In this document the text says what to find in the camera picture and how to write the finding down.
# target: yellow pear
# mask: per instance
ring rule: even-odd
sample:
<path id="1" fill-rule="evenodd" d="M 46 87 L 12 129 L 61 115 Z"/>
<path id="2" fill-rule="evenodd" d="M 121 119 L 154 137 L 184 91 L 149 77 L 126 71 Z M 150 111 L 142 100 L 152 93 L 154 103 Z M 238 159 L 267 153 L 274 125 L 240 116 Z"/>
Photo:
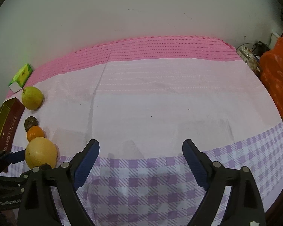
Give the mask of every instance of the yellow pear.
<path id="1" fill-rule="evenodd" d="M 22 92 L 22 103 L 29 110 L 38 109 L 43 103 L 44 95 L 36 87 L 26 87 Z"/>
<path id="2" fill-rule="evenodd" d="M 45 163 L 55 168 L 57 155 L 57 148 L 50 140 L 36 137 L 26 147 L 25 161 L 30 169 Z"/>

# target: black clamp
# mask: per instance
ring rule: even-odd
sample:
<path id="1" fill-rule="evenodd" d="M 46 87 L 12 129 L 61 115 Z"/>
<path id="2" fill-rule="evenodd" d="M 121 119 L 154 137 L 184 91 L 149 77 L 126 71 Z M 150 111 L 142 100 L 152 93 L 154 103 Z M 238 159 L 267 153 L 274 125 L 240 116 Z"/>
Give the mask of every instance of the black clamp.
<path id="1" fill-rule="evenodd" d="M 100 146 L 91 140 L 70 162 L 51 169 L 44 164 L 20 177 L 0 176 L 0 211 L 19 208 L 18 226 L 62 226 L 51 193 L 58 189 L 65 213 L 72 226 L 95 226 L 76 190 L 83 186 L 99 154 Z M 227 208 L 220 226 L 265 226 L 262 200 L 248 167 L 225 168 L 212 162 L 191 140 L 182 146 L 183 155 L 200 187 L 206 194 L 188 226 L 210 226 L 220 206 L 224 189 L 232 186 Z M 0 152 L 0 172 L 11 163 L 24 160 L 25 151 Z"/>
<path id="2" fill-rule="evenodd" d="M 212 162 L 192 140 L 186 140 L 182 150 L 196 182 L 206 191 L 188 226 L 212 224 L 226 186 L 231 186 L 231 193 L 220 226 L 266 225 L 260 193 L 248 167 L 236 170 L 225 168 L 219 161 Z"/>

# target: plastic bag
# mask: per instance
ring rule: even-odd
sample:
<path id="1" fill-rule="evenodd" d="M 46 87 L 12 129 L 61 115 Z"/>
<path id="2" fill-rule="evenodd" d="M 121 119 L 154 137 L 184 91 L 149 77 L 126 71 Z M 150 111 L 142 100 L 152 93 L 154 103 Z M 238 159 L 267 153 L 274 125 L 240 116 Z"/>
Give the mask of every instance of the plastic bag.
<path id="1" fill-rule="evenodd" d="M 274 49 L 261 56 L 260 66 L 262 68 L 260 80 L 283 117 L 283 37 L 278 39 Z"/>

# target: green box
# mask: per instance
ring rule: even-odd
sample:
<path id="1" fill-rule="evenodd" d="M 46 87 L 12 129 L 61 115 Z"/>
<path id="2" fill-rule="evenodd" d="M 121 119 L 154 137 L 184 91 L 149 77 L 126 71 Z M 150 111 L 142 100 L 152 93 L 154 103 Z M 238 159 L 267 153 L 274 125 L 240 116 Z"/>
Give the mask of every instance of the green box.
<path id="1" fill-rule="evenodd" d="M 15 74 L 15 76 L 8 85 L 9 88 L 13 91 L 13 93 L 20 91 L 24 87 L 31 73 L 32 68 L 29 64 L 24 65 L 21 69 L 18 70 L 17 74 Z"/>

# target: purple checkered cloth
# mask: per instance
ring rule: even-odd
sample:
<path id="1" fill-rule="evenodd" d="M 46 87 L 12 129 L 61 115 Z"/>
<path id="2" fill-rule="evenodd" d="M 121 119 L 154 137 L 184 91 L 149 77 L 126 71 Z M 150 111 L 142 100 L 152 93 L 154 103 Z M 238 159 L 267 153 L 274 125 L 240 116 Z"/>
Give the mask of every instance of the purple checkered cloth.
<path id="1" fill-rule="evenodd" d="M 14 146 L 13 152 L 21 149 Z M 205 153 L 225 167 L 248 166 L 265 199 L 283 177 L 283 124 Z M 58 163 L 70 160 L 60 156 Z M 7 175 L 19 176 L 28 169 L 21 162 L 11 166 Z M 221 222 L 229 193 L 226 188 L 214 225 Z M 138 160 L 99 157 L 77 194 L 96 225 L 186 226 L 205 191 L 198 187 L 183 156 Z M 56 188 L 53 195 L 63 225 L 70 225 Z"/>

